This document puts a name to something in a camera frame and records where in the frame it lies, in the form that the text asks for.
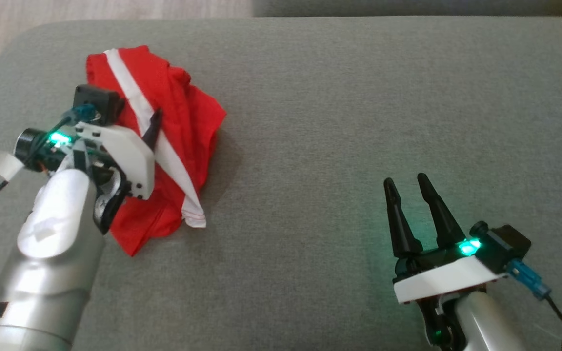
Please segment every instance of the robotic arm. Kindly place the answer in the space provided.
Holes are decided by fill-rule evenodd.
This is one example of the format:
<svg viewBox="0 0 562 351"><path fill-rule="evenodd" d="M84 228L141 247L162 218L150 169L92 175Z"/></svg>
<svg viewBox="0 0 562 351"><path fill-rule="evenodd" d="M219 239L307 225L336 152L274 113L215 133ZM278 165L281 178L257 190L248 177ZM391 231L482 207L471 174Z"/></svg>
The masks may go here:
<svg viewBox="0 0 562 351"><path fill-rule="evenodd" d="M0 351L71 349L107 233L127 196L149 198L160 114L141 139L112 125L118 94L91 86L63 115L76 135L27 129L15 145L25 167L50 175L0 276Z"/></svg>
<svg viewBox="0 0 562 351"><path fill-rule="evenodd" d="M522 259L530 240L510 225L489 229L478 222L466 237L424 173L418 174L424 201L437 231L437 248L424 251L413 237L391 178L384 182L393 254L398 259L393 279L400 303L417 302L426 339L442 351L523 351L508 318L486 295L486 283L513 276L538 300L548 300L550 289Z"/></svg>

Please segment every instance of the gray couch cushion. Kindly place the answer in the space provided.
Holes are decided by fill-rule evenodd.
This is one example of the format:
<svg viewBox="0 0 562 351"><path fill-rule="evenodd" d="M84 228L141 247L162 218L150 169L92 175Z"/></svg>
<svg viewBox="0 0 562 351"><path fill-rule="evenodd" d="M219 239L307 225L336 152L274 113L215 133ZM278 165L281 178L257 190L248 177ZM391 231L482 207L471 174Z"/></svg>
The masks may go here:
<svg viewBox="0 0 562 351"><path fill-rule="evenodd" d="M209 227L129 258L107 237L76 350L427 350L398 305L382 182L424 246L426 172L460 224L509 223L562 308L562 18L69 22L0 58L0 149L71 106L85 56L149 44L228 116L202 192ZM0 195L0 269L45 178ZM490 285L531 350L551 310Z"/></svg>
<svg viewBox="0 0 562 351"><path fill-rule="evenodd" d="M256 0L256 16L558 16L562 0Z"/></svg>

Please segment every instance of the red fabric with white stripe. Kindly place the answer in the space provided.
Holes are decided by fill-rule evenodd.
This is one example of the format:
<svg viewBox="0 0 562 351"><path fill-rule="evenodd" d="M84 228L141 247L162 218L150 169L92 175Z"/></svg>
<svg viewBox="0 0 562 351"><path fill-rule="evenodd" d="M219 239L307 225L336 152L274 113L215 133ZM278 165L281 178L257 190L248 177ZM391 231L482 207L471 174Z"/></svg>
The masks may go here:
<svg viewBox="0 0 562 351"><path fill-rule="evenodd" d="M183 218L189 225L205 227L198 193L205 184L215 133L226 112L214 98L190 85L190 75L185 70L170 67L166 60L150 53L147 46L89 55L86 71L89 84L118 91L126 98L118 120L121 126L142 135L139 121L150 116L141 116L141 106L147 104L152 111L163 111L163 142L170 147L162 148L162 137L158 140L153 194L149 200L128 198L111 227L125 252L133 256L149 238L173 233ZM123 76L129 76L131 82L127 83Z"/></svg>

